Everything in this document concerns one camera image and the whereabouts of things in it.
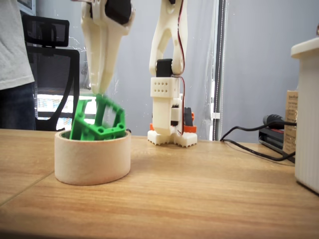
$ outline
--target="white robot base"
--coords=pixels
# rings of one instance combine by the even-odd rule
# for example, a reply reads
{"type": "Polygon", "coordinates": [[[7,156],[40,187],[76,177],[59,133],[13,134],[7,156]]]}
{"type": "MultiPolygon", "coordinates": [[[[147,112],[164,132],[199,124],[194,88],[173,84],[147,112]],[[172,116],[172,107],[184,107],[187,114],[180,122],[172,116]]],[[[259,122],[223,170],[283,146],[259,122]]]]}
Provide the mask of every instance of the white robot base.
{"type": "Polygon", "coordinates": [[[187,148],[189,146],[197,144],[197,134],[185,132],[183,135],[180,135],[179,133],[162,135],[156,133],[155,130],[150,130],[148,132],[148,141],[155,145],[173,143],[187,148]]]}

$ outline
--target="person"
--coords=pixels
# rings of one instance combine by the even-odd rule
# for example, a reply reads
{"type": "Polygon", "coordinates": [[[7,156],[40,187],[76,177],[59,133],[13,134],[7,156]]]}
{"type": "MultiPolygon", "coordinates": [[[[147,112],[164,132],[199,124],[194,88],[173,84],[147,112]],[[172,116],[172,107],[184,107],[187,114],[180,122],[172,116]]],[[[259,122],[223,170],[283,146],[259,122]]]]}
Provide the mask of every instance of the person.
{"type": "Polygon", "coordinates": [[[0,0],[0,128],[35,129],[32,82],[17,0],[0,0]]]}

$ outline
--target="table surface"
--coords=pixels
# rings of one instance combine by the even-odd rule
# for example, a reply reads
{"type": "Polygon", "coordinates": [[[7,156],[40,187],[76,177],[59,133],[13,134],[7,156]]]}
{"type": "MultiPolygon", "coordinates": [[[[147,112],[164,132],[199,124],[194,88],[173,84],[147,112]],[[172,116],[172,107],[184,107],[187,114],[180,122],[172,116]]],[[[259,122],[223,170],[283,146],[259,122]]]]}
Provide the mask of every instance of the table surface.
{"type": "Polygon", "coordinates": [[[0,130],[0,238],[319,238],[319,197],[288,161],[221,142],[185,149],[132,137],[126,177],[80,187],[55,179],[53,137],[0,130]]]}

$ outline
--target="cardboard box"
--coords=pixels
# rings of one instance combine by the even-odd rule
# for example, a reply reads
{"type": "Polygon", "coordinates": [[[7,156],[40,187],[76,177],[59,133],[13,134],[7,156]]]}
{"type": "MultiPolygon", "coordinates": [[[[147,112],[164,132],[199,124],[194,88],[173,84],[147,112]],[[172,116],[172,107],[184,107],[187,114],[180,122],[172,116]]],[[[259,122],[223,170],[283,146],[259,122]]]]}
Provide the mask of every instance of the cardboard box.
{"type": "MultiPolygon", "coordinates": [[[[297,122],[297,113],[298,113],[297,109],[298,109],[298,91],[287,91],[285,121],[297,122]]],[[[296,151],[296,133],[297,133],[297,127],[285,126],[283,151],[286,154],[291,154],[296,151]]]]}

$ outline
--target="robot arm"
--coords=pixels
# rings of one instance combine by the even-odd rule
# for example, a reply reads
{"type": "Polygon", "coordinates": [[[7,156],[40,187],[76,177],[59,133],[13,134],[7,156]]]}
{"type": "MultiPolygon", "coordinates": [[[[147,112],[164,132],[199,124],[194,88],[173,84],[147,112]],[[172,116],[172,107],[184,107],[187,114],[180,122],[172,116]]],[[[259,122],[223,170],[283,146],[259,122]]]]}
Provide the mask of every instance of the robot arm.
{"type": "Polygon", "coordinates": [[[192,125],[192,114],[184,119],[184,94],[180,94],[180,79],[185,68],[187,47],[187,0],[161,0],[159,21],[155,30],[150,72],[151,97],[153,98],[153,124],[148,140],[154,144],[176,143],[188,147],[197,143],[196,127],[192,125]],[[173,39],[173,59],[163,59],[169,39],[173,39]],[[191,131],[185,132],[184,122],[191,131]]]}
{"type": "Polygon", "coordinates": [[[150,73],[154,76],[157,61],[163,59],[170,38],[173,39],[174,44],[171,69],[174,75],[179,76],[184,71],[183,61],[187,48],[187,0],[161,0],[160,15],[152,41],[150,58],[150,73]]]}
{"type": "Polygon", "coordinates": [[[81,26],[94,94],[104,94],[109,86],[121,38],[129,34],[134,18],[131,0],[82,3],[81,26]]]}

